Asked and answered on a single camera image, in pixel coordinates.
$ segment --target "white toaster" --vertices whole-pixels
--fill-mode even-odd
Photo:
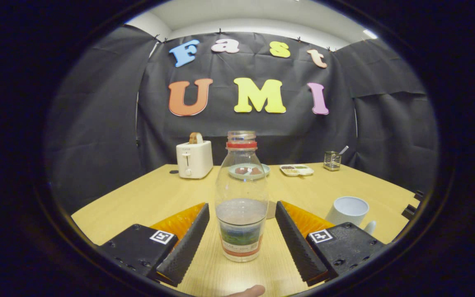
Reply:
[[[201,141],[200,143],[178,144],[177,165],[179,166],[179,176],[185,179],[201,179],[205,177],[212,167],[212,143]]]

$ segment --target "mug handle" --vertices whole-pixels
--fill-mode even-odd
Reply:
[[[375,231],[375,227],[377,227],[377,222],[375,221],[368,222],[368,224],[366,225],[366,228],[364,228],[364,231],[366,231],[366,233],[368,233],[369,235],[372,235],[373,231]]]

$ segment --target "foam letter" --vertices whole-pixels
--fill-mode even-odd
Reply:
[[[195,60],[194,56],[190,56],[190,54],[194,54],[198,52],[198,49],[195,45],[198,45],[199,41],[197,39],[190,40],[178,47],[174,47],[170,49],[170,53],[173,53],[175,59],[177,59],[177,63],[175,63],[175,67],[181,67],[186,63],[192,62]]]
[[[288,58],[291,56],[291,52],[289,51],[289,46],[286,43],[273,41],[270,44],[270,52],[272,56]]]
[[[327,64],[322,62],[322,58],[324,58],[324,55],[321,53],[318,53],[316,49],[310,49],[307,51],[309,54],[311,54],[311,59],[313,59],[313,62],[316,64],[318,67],[326,68]]]
[[[227,53],[236,53],[239,52],[238,45],[239,42],[234,39],[219,39],[215,42],[216,45],[212,46],[214,52],[227,52]]]
[[[267,79],[261,90],[258,89],[252,79],[241,77],[234,79],[238,86],[237,105],[234,111],[237,113],[249,113],[252,106],[249,105],[249,98],[256,111],[261,111],[265,101],[267,105],[265,111],[268,113],[284,113],[286,111],[281,101],[281,81]]]
[[[198,100],[192,105],[184,105],[184,92],[190,83],[176,81],[170,83],[170,100],[168,107],[176,116],[193,116],[202,112],[208,103],[208,86],[214,81],[209,78],[198,79],[194,84],[198,87]]]
[[[319,83],[310,82],[307,84],[311,88],[311,93],[313,93],[313,101],[315,102],[315,107],[313,107],[313,113],[317,115],[327,115],[329,114],[329,109],[326,107],[326,100],[324,99],[324,86]]]

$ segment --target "black curtain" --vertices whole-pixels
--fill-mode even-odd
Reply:
[[[195,60],[175,67],[170,49],[197,39]],[[219,39],[239,41],[239,52],[216,53],[211,50]],[[270,42],[284,42],[288,58],[274,57]],[[317,49],[328,64],[319,68],[306,52]],[[356,150],[354,103],[345,83],[341,64],[327,49],[282,36],[234,32],[187,36],[157,45],[144,72],[139,93],[138,133],[141,159],[149,172],[166,163],[177,163],[175,146],[188,141],[191,132],[200,132],[212,141],[214,164],[226,156],[226,133],[229,130],[255,130],[258,158],[265,164],[322,162],[324,151],[341,150],[349,145],[343,163],[353,160]],[[236,113],[238,86],[234,79],[247,77],[261,88],[267,79],[283,83],[281,97],[285,113],[267,113],[252,109]],[[194,116],[179,117],[170,112],[168,85],[189,81],[185,104],[196,102],[196,79],[211,78],[206,109]],[[324,86],[324,98],[330,113],[312,112],[313,96],[307,83]]]
[[[437,124],[422,83],[380,40],[335,52],[355,103],[354,168],[426,192],[437,171]]]
[[[72,214],[143,174],[137,92],[156,41],[123,26],[90,47],[62,82],[45,128],[53,195]]]
[[[195,60],[175,67],[170,49],[194,39],[200,42]],[[239,41],[239,52],[213,52],[219,39]],[[272,41],[286,43],[290,56],[272,56]],[[314,64],[309,49],[324,55],[327,68]],[[258,88],[267,79],[281,81],[287,111],[236,113],[234,79],[242,77]],[[193,116],[174,115],[168,86],[190,82],[184,96],[190,105],[198,95],[194,81],[204,78],[213,79],[206,108]],[[307,83],[324,86],[328,115],[312,112]],[[82,56],[54,100],[45,130],[53,194],[73,213],[142,174],[177,163],[175,146],[191,132],[212,141],[219,165],[229,130],[255,130],[265,164],[322,162],[325,151],[349,145],[343,164],[411,191],[428,190],[435,174],[437,132],[426,91],[407,62],[381,41],[336,52],[247,32],[157,43],[125,25]]]

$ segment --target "white mug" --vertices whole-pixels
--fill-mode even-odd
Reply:
[[[368,211],[369,205],[366,201],[351,196],[340,197],[333,203],[333,207],[326,216],[326,221],[333,224],[351,222],[356,226],[360,226]],[[375,231],[376,225],[377,222],[371,221],[366,225],[364,231],[371,235]]]

